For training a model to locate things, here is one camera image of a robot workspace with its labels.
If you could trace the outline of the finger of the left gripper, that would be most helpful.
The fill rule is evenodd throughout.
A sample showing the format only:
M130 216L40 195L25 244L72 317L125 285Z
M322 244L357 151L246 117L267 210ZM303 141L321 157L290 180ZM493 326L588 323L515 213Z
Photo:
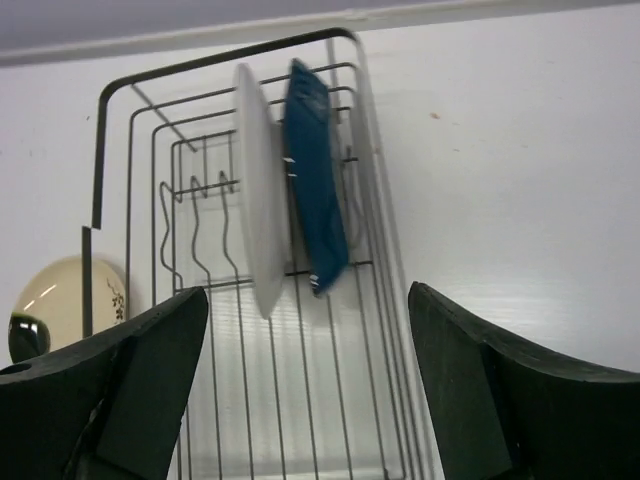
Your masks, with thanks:
M8 344L14 363L26 361L50 351L50 332L43 321L13 313L9 321Z

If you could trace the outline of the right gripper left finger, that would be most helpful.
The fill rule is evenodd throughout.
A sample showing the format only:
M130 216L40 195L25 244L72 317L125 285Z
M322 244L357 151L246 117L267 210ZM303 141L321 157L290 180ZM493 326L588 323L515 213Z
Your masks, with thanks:
M1 371L4 479L164 479L208 318L203 288Z

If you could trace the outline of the white plate teal lettered rim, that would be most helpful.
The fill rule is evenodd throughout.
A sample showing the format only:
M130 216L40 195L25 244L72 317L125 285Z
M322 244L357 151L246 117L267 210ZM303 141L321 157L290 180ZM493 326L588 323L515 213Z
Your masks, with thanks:
M255 302L267 319L280 298L289 257L281 132L248 64L236 67L235 82L241 225Z

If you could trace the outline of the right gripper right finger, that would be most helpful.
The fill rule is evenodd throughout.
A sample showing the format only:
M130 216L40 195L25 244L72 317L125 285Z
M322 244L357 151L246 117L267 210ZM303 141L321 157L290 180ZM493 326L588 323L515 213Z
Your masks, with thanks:
M411 333L448 479L635 479L639 377L494 325L423 283Z

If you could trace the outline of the dark blue plate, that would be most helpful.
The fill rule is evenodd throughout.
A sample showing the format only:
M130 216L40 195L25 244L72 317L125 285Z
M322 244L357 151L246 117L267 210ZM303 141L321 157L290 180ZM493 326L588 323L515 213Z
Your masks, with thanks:
M283 129L310 284L321 296L348 265L349 252L334 179L329 90L298 59L290 64Z

